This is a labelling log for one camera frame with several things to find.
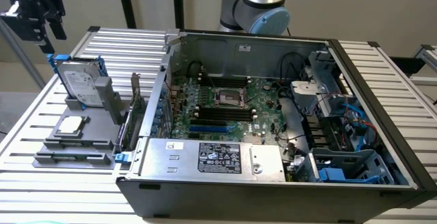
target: sticker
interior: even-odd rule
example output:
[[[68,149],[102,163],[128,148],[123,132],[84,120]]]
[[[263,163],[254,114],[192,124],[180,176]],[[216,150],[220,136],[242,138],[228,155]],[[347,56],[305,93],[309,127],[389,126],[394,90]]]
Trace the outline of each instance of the sticker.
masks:
[[[200,143],[198,170],[202,173],[240,174],[239,145]]]
[[[76,99],[88,106],[102,106],[102,100],[91,75],[85,72],[72,71],[65,71],[64,75]]]
[[[183,142],[168,141],[166,145],[167,150],[183,150]]]
[[[251,47],[249,45],[239,45],[238,50],[243,52],[250,52]]]

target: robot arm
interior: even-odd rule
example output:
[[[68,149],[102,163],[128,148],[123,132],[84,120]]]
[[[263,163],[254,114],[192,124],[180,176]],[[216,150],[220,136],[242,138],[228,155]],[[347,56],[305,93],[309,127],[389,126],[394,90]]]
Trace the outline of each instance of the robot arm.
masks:
[[[222,0],[219,31],[281,35],[290,22],[286,0]]]
[[[24,41],[32,41],[44,53],[55,52],[47,37],[45,21],[56,39],[65,40],[61,17],[65,15],[61,0],[9,0],[12,7],[0,13],[1,20]]]

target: motherboard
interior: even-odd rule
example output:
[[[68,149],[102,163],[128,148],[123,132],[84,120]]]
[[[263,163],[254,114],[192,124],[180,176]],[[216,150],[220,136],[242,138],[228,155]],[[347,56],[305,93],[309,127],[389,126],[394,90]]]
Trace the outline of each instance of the motherboard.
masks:
[[[283,124],[275,82],[176,76],[171,85],[171,138],[278,145]]]

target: circuit board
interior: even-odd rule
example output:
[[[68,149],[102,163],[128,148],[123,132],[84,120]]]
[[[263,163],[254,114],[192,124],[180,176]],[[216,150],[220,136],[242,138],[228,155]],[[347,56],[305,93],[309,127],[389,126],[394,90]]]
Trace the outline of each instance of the circuit board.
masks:
[[[174,77],[172,81],[174,127],[171,138],[210,141],[235,141],[277,145],[274,130],[283,124],[271,81],[253,78],[243,88],[202,86],[194,78]],[[198,106],[255,110],[253,121],[226,121],[226,132],[190,131]]]

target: black pole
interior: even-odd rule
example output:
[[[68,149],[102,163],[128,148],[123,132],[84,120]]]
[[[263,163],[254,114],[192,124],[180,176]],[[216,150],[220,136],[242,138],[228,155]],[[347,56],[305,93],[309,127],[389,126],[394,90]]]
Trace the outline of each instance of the black pole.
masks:
[[[136,29],[132,1],[122,0],[122,6],[124,11],[126,24],[130,29]]]
[[[183,19],[183,0],[172,0],[175,8],[175,24],[178,29],[184,29],[184,19]]]

